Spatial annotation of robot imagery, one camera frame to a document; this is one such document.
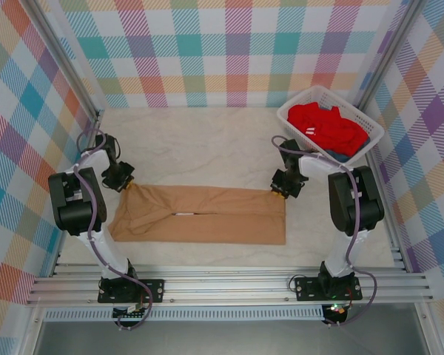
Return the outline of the tan t-shirt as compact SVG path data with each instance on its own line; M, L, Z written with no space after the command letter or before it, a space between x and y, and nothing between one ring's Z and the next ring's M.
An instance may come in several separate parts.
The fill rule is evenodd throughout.
M132 184L109 230L116 242L283 245L286 202L258 189Z

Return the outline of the red t-shirt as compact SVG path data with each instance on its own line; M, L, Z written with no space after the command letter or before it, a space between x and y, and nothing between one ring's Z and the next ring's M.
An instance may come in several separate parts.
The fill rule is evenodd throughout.
M369 135L354 121L341 116L337 106L298 104L288 110L287 121L324 151L352 157L368 142Z

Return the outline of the white plastic laundry basket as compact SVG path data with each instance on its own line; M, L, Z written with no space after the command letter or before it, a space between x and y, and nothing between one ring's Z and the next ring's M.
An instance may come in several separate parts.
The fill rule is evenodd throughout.
M347 160L346 162L338 161L328 152L324 151L317 144L308 139L303 133L299 132L288 121L288 110L298 104L310 104L316 102L321 108L331 109L332 107L338 107L342 117L355 121L358 123L369 135L370 143L362 148L356 155ZM355 108L349 102L341 98L339 95L334 94L329 89L316 85L309 89L306 89L293 98L289 99L277 110L277 117L281 123L285 126L285 130L297 140L297 142L307 150L313 150L326 156L327 158L343 164L353 164L356 160L364 156L384 135L384 129L371 119L366 114Z

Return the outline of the aluminium side rail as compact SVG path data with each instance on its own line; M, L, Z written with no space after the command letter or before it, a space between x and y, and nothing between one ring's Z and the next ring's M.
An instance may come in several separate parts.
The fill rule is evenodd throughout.
M97 118L93 118L88 124L86 124L85 128L82 129L82 132L78 135L75 140L76 148L78 151L78 155L87 148L90 144L93 144L94 131L96 127L99 126L99 115L97 112ZM62 231L60 229L57 230L58 234L55 239L55 245L53 246L53 251L51 252L52 261L50 263L50 274L53 273L53 270L58 263L59 257L61 256L61 250L63 248L64 242L66 240L67 232Z
M386 194L387 192L386 185L384 184L380 168L378 167L376 160L374 158L374 154L372 152L368 152L366 154L366 161L371 170L373 171L373 175L377 183L380 197L383 202L385 210L385 217L384 217L385 230L390 241L391 253L394 259L394 265L396 268L400 268L405 272L411 272L408 258L407 256L405 256L405 253L403 251L403 243L400 239L397 221L389 205L388 196Z

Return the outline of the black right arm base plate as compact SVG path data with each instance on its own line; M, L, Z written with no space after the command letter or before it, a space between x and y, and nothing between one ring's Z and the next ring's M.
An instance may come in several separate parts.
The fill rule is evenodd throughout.
M362 300L360 282L355 276L341 278L297 277L295 278L297 301L350 301Z

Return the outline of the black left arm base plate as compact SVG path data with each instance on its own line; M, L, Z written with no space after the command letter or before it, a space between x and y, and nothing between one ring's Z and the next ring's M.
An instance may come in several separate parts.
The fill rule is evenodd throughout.
M153 302L160 303L164 295L164 280L140 279L152 294ZM140 285L124 278L104 279L98 284L98 303L148 303L149 293Z

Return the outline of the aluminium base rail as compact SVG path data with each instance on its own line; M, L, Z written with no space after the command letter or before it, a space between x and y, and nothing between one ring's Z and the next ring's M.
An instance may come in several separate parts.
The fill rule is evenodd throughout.
M142 279L164 280L162 304L170 305L293 305L295 294L287 283L302 274L317 275L317 267L234 267L234 266L145 266L135 267ZM369 268L378 283L360 275L363 302L431 302L431 286L424 274L400 268ZM27 300L29 306L96 305L100 272L91 264L58 264L51 277L35 280Z

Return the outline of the aluminium corner post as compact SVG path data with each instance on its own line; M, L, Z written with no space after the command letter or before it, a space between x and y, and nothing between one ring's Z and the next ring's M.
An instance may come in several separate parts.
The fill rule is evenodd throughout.
M54 57L57 65L62 70L64 76L68 80L71 88L74 90L77 98L81 102L86 113L93 119L94 122L98 122L101 111L93 103L88 91L82 84L78 73L67 55L59 37L56 35L53 27L49 23L45 12L42 10L38 0L20 0L22 6L27 11L27 14L31 18L38 29L45 44L48 46L48 50Z
M397 57L427 0L391 0L371 43L366 59L349 93L355 107L364 110Z

